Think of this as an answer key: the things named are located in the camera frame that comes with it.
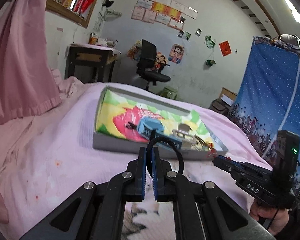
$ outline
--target chair backrest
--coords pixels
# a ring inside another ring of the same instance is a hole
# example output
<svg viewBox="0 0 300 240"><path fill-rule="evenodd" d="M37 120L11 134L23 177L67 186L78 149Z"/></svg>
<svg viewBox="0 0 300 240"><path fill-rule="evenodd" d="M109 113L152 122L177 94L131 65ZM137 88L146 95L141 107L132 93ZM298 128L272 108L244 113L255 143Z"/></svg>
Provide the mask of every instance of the chair backrest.
<svg viewBox="0 0 300 240"><path fill-rule="evenodd" d="M157 47L149 41L142 40L141 59L137 64L139 69L154 67L157 60Z"/></svg>

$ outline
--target silver bolt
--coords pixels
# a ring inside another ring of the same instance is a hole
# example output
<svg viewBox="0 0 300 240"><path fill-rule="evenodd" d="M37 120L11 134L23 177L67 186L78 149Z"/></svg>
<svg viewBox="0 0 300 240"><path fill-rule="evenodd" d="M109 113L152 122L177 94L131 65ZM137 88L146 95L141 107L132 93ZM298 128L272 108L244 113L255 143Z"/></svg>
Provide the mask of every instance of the silver bolt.
<svg viewBox="0 0 300 240"><path fill-rule="evenodd" d="M122 177L124 177L125 179L131 178L132 173L130 171L125 171L124 173L122 173Z"/></svg>
<svg viewBox="0 0 300 240"><path fill-rule="evenodd" d="M169 178L174 178L174 177L177 176L177 173L176 173L175 171L168 171L168 172L167 172L167 176L168 176Z"/></svg>
<svg viewBox="0 0 300 240"><path fill-rule="evenodd" d="M94 187L94 183L91 182L91 181L86 182L86 183L83 185L83 187L84 187L85 189L92 189L92 188Z"/></svg>
<svg viewBox="0 0 300 240"><path fill-rule="evenodd" d="M214 188L215 185L212 181L207 181L207 182L205 182L204 186L206 188Z"/></svg>

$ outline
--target skylight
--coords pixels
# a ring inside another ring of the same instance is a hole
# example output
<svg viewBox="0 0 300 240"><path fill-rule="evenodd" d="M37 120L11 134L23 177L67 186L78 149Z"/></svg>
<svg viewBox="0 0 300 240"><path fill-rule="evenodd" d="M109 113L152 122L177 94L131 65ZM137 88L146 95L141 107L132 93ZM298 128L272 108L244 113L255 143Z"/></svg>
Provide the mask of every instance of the skylight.
<svg viewBox="0 0 300 240"><path fill-rule="evenodd" d="M290 2L290 0L285 0L285 1L287 3L288 7L291 9L292 15L295 18L296 22L300 23L300 14L297 12L297 10L293 6L293 4Z"/></svg>

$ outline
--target black chair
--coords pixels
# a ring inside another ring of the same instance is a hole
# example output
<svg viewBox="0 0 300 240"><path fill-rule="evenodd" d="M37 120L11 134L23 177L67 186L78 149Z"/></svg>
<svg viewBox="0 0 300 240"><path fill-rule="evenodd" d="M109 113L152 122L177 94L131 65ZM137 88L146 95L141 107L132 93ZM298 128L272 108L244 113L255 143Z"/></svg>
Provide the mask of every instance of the black chair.
<svg viewBox="0 0 300 240"><path fill-rule="evenodd" d="M157 47L150 43L149 41L142 40L142 50L141 50L141 59L137 64L137 74L148 81L146 86L146 90L149 90L149 84L152 82L154 86L157 85L157 81L159 82L168 82L171 80L169 76L161 74L161 71L165 66L169 66L168 64L161 65L158 71L156 70L147 70L149 68L153 68L157 59Z"/></svg>

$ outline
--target blue curtain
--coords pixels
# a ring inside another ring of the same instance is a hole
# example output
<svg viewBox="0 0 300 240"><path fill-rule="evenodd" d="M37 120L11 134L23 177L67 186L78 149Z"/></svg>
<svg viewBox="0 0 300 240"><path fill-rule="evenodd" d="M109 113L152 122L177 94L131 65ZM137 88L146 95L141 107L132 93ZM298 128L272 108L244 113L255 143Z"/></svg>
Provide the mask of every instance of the blue curtain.
<svg viewBox="0 0 300 240"><path fill-rule="evenodd" d="M300 135L300 58L272 45L252 44L245 75L229 119L268 163L276 159L278 130ZM300 201L300 151L293 188Z"/></svg>

